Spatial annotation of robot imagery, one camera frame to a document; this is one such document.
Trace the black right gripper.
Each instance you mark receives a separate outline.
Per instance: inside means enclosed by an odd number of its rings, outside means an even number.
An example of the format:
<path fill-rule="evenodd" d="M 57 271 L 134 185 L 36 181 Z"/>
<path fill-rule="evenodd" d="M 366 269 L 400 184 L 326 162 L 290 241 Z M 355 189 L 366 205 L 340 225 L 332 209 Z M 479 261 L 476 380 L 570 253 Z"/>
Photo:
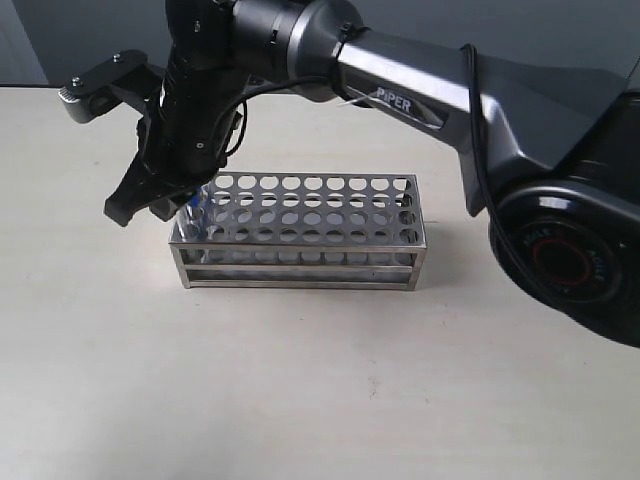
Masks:
<path fill-rule="evenodd" d="M 134 79 L 142 114 L 138 150 L 104 204 L 104 214 L 120 227 L 153 200 L 149 211 L 170 221 L 194 198 L 192 191 L 215 176 L 234 126 L 226 109 L 244 92 L 249 75 L 171 64 L 162 74 L 143 65 Z"/>

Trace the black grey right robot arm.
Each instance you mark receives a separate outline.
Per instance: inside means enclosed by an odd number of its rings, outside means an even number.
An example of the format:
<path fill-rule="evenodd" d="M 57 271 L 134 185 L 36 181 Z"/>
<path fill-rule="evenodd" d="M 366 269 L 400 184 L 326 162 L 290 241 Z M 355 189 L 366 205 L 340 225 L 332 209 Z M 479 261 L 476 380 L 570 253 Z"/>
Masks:
<path fill-rule="evenodd" d="M 106 200 L 171 218 L 221 169 L 251 77 L 264 91 L 375 108 L 459 156 L 466 207 L 536 300 L 639 344 L 639 93 L 594 69 L 499 60 L 376 33 L 347 1 L 170 1 L 172 48 Z"/>

